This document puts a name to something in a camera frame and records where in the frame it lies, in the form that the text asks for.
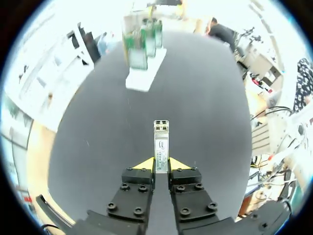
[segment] laboratory room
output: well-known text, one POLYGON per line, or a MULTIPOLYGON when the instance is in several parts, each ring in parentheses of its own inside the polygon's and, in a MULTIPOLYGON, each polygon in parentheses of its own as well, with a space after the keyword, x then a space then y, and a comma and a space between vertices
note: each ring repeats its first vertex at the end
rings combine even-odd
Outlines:
POLYGON ((305 208, 312 49, 281 2, 47 0, 30 14, 1 76, 2 170, 25 223, 284 234, 305 208))

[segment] transceiver label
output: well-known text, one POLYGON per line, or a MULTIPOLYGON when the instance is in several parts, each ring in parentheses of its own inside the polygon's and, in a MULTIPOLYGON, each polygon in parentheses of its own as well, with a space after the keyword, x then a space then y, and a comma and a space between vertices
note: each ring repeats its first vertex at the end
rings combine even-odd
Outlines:
POLYGON ((156 140, 156 172, 167 172, 168 161, 168 142, 167 140, 156 140))

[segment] desk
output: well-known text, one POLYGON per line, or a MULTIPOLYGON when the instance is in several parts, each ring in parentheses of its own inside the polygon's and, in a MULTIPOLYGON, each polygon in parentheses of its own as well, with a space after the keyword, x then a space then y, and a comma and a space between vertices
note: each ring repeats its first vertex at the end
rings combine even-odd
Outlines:
POLYGON ((256 115, 263 107, 266 107, 266 101, 256 93, 246 90, 246 98, 248 100, 250 114, 256 115))
MULTIPOLYGON (((73 220, 86 218, 88 209, 105 213, 123 169, 153 156, 158 119, 170 121, 170 156, 199 168, 219 219, 238 214, 249 176, 251 129, 233 55, 197 34, 165 32, 163 39, 166 57, 149 92, 126 89, 129 68, 120 43, 99 60, 63 116, 48 186, 73 220)), ((150 235, 177 234, 164 176, 156 177, 150 235)))

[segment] black shirt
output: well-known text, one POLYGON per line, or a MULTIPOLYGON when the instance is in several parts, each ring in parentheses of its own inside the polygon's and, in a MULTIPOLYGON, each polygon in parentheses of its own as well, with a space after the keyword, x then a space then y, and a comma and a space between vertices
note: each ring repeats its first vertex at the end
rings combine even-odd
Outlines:
POLYGON ((219 38, 223 42, 230 44, 231 50, 233 52, 235 51, 235 41, 233 38, 233 33, 231 32, 229 28, 226 28, 225 26, 221 24, 217 24, 211 27, 209 36, 219 38))

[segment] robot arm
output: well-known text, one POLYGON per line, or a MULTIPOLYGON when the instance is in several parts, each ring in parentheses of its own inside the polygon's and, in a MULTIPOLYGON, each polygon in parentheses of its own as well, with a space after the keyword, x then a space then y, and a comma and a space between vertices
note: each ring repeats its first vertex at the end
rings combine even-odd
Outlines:
POLYGON ((261 235, 265 230, 273 234, 288 219, 291 213, 288 207, 269 201, 237 223, 231 217, 219 220, 216 215, 218 204, 211 200, 203 187, 200 171, 168 158, 168 145, 159 145, 161 141, 168 143, 168 121, 155 121, 154 127, 155 146, 160 147, 155 149, 158 157, 123 171, 122 183, 107 204, 106 215, 88 211, 86 220, 78 220, 71 225, 39 196, 37 202, 41 208, 67 235, 144 235, 148 228, 156 174, 167 173, 179 235, 261 235), (166 162, 165 172, 162 161, 166 162))

